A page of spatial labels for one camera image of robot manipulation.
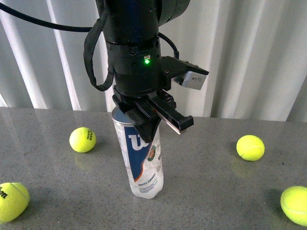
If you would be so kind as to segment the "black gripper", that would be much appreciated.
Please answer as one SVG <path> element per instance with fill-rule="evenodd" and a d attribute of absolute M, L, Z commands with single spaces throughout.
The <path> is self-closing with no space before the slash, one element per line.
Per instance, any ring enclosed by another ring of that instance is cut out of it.
<path fill-rule="evenodd" d="M 160 118 L 179 135 L 194 125 L 193 117 L 180 114 L 173 96 L 164 90 L 170 89 L 170 82 L 162 69 L 158 36 L 145 40 L 106 36 L 106 46 L 116 84 L 112 96 L 118 107 L 116 120 L 132 125 L 145 142 L 153 141 Z"/>

